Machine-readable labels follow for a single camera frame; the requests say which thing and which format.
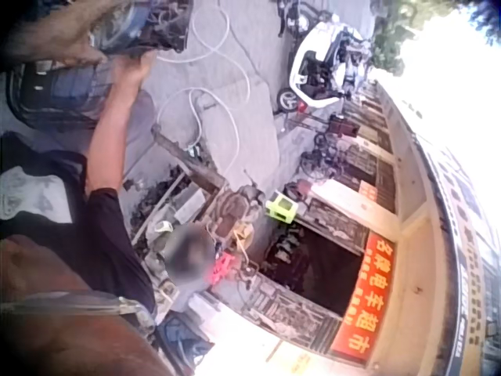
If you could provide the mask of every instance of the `white scooter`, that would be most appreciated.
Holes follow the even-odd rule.
[[[351,64],[340,61],[340,56],[346,56],[347,52],[340,52],[346,49],[351,36],[362,40],[355,29],[340,22],[335,14],[328,21],[318,22],[308,32],[295,52],[289,87],[278,94],[277,103],[281,111],[294,112],[300,102],[308,107],[324,108],[346,98],[343,90],[345,76],[353,69]]]

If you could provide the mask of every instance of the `black t-shirt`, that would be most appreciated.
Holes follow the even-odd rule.
[[[85,159],[39,154],[13,133],[1,138],[0,238],[19,234],[54,251],[93,290],[141,302],[153,312],[153,288],[134,252],[117,192],[85,200]]]

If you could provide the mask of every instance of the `red object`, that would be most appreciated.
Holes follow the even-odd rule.
[[[235,256],[223,252],[222,256],[216,260],[214,270],[211,275],[211,285],[214,286],[221,279],[226,277],[231,270],[231,265]]]
[[[366,363],[383,322],[390,295],[395,245],[370,232],[359,278],[330,349]]]
[[[297,112],[299,112],[300,114],[303,114],[307,108],[308,105],[302,100],[300,100],[299,103],[297,104]]]

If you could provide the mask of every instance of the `sky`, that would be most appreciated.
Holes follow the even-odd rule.
[[[401,58],[402,98],[454,153],[501,231],[501,46],[486,45],[468,15],[454,12],[430,20]]]

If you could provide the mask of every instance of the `motorcycle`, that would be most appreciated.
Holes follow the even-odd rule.
[[[355,93],[360,85],[363,64],[349,52],[350,45],[363,42],[353,28],[340,22],[339,16],[322,13],[317,24],[297,40],[291,54],[289,86],[279,91],[277,104],[282,112],[297,111],[302,102],[309,107],[324,108]]]
[[[89,41],[105,54],[137,56],[151,49],[182,52],[187,45],[194,0],[132,0],[103,15]],[[36,21],[69,5],[38,0],[28,13]],[[27,63],[7,78],[7,103],[26,125],[66,131],[94,128],[110,89],[110,62],[67,68],[55,61]]]

